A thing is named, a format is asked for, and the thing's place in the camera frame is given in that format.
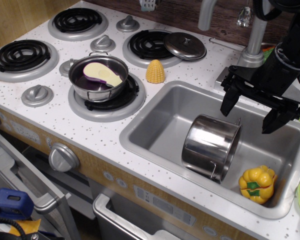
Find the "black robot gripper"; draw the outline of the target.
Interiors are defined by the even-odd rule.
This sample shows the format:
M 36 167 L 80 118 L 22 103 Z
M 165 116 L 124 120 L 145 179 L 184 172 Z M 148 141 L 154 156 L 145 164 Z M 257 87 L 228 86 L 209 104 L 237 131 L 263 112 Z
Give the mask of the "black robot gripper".
M 220 111 L 227 117 L 240 96 L 271 108 L 262 123 L 262 133 L 271 134 L 290 120 L 300 118 L 300 101 L 283 94 L 300 79 L 300 41 L 275 46 L 265 63 L 257 68 L 232 65 L 221 83 L 225 95 Z

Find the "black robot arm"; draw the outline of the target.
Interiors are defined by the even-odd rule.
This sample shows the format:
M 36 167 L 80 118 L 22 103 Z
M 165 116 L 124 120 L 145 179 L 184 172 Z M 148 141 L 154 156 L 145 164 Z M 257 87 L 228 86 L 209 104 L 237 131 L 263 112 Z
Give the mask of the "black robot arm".
M 221 86 L 225 95 L 220 111 L 227 116 L 240 96 L 271 108 L 262 124 L 262 133 L 271 134 L 289 121 L 300 118 L 300 91 L 288 93 L 294 81 L 300 83 L 300 0 L 272 0 L 273 9 L 264 14 L 260 0 L 253 1 L 256 16 L 263 21 L 282 12 L 294 16 L 287 34 L 257 68 L 231 65 Z

